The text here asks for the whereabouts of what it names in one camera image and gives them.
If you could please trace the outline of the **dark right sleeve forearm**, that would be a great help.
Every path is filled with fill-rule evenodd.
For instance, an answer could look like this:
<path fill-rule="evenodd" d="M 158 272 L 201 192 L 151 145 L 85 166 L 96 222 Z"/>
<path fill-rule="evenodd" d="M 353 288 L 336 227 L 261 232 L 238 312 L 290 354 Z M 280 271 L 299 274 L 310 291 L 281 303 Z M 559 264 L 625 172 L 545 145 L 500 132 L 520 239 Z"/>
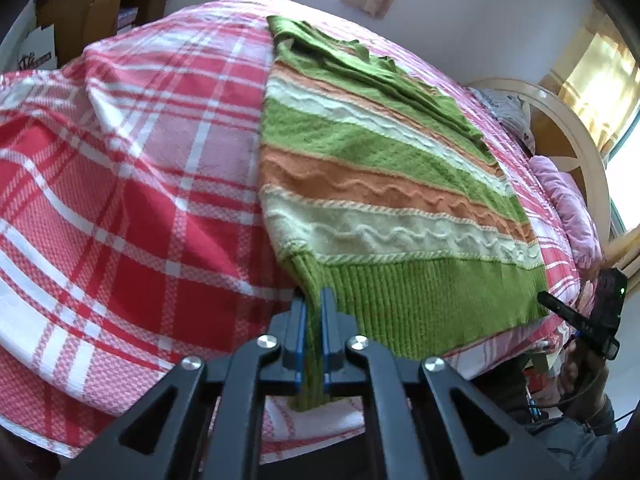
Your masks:
<path fill-rule="evenodd" d="M 608 396 L 602 408 L 586 422 L 555 417 L 525 426 L 568 472 L 572 479 L 620 479 L 627 470 L 623 457 L 638 440 L 615 426 Z"/>

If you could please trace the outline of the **person's right hand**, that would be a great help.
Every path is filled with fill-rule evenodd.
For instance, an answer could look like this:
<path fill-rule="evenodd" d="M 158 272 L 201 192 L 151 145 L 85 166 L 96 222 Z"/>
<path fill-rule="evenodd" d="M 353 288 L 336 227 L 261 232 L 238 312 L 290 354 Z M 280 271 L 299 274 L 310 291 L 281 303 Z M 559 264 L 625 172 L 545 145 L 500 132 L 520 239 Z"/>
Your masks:
<path fill-rule="evenodd" d="M 559 388 L 565 403 L 564 414 L 578 422 L 588 422 L 603 410 L 608 366 L 602 356 L 591 351 L 582 338 L 573 339 L 565 349 Z"/>

